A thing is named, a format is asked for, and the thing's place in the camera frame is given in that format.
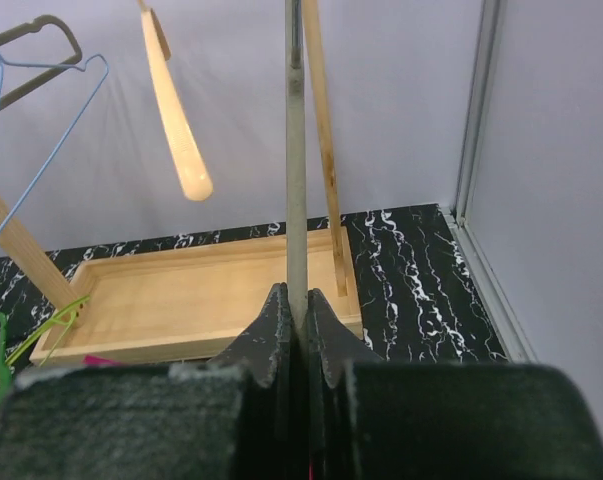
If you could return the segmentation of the lime green hanger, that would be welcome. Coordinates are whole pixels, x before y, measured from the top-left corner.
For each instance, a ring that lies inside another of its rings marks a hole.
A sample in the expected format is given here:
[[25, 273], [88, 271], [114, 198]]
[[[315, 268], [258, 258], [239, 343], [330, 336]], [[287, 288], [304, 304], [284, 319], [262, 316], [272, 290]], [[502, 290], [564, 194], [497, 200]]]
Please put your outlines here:
[[51, 330], [53, 327], [59, 326], [61, 328], [61, 336], [64, 336], [68, 330], [75, 324], [79, 318], [81, 311], [85, 308], [85, 305], [90, 300], [89, 295], [85, 295], [70, 303], [61, 310], [57, 310], [49, 319], [43, 322], [34, 332], [32, 332], [27, 339], [12, 353], [7, 356], [7, 364], [11, 367], [15, 364], [17, 359], [21, 357], [25, 351], [34, 345], [39, 338]]

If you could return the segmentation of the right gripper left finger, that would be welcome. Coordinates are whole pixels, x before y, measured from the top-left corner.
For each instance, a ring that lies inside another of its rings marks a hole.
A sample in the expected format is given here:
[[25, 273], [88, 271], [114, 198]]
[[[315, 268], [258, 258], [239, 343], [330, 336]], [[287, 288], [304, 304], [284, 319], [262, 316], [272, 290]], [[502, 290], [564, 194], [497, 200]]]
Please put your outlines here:
[[209, 362], [25, 370], [0, 407], [0, 479], [297, 479], [292, 339], [276, 284]]

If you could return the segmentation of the magenta dress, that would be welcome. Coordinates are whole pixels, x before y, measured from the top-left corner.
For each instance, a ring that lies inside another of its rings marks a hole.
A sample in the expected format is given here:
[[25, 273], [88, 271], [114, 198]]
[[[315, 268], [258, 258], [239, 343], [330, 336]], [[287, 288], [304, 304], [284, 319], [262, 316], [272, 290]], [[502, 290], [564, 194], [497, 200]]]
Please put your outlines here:
[[110, 359], [94, 356], [94, 355], [86, 355], [82, 360], [83, 365], [93, 366], [93, 367], [113, 367], [113, 366], [122, 366], [121, 362], [113, 361]]

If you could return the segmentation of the grey metal hanger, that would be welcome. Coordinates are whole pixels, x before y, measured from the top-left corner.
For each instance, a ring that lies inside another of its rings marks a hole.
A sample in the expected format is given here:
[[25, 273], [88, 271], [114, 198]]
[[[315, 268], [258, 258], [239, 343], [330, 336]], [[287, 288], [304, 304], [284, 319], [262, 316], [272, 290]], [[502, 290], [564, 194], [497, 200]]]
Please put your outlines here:
[[288, 300], [298, 334], [307, 311], [307, 202], [301, 2], [285, 2], [286, 242]]

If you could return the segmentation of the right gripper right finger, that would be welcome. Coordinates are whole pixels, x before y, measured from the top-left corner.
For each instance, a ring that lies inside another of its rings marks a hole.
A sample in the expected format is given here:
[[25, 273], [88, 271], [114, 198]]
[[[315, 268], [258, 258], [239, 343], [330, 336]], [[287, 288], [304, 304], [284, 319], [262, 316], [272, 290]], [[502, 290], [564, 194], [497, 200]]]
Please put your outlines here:
[[315, 479], [603, 479], [575, 383], [530, 363], [386, 361], [311, 291]]

